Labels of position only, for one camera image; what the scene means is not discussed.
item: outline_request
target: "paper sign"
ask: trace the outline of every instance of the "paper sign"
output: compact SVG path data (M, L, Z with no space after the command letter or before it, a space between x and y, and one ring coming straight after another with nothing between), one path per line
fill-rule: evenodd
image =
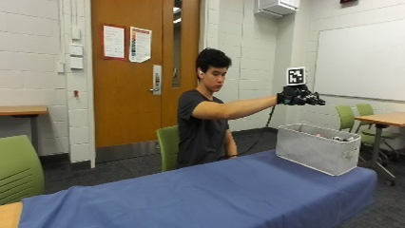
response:
M103 44L104 44L104 57L105 58L125 58L125 41L124 41L125 28L115 26L104 26L103 29Z
M129 61L141 63L151 59L152 30L131 27Z

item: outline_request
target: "blue fabric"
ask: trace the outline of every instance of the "blue fabric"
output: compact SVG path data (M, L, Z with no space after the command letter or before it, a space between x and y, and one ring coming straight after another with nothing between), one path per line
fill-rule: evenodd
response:
M332 177L266 151L24 199L19 227L337 227L376 182L369 169Z

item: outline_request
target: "man's hand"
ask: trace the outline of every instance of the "man's hand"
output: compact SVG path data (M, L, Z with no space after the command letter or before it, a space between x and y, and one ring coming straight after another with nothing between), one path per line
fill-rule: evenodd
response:
M277 104L284 105L325 105L325 101L318 98L305 85L284 86L281 93L277 93Z

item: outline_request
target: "wall-mounted unit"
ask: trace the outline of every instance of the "wall-mounted unit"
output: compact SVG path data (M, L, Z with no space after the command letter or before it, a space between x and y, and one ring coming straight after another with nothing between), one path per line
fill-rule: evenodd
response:
M254 0L254 13L280 18L298 11L300 0Z

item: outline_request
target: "gray fabric bin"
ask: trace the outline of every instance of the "gray fabric bin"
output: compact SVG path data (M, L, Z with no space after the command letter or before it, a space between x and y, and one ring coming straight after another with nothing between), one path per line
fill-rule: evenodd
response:
M353 140L340 142L332 140L333 137L353 137ZM276 154L325 174L338 176L357 166L360 144L357 134L297 123L278 126Z

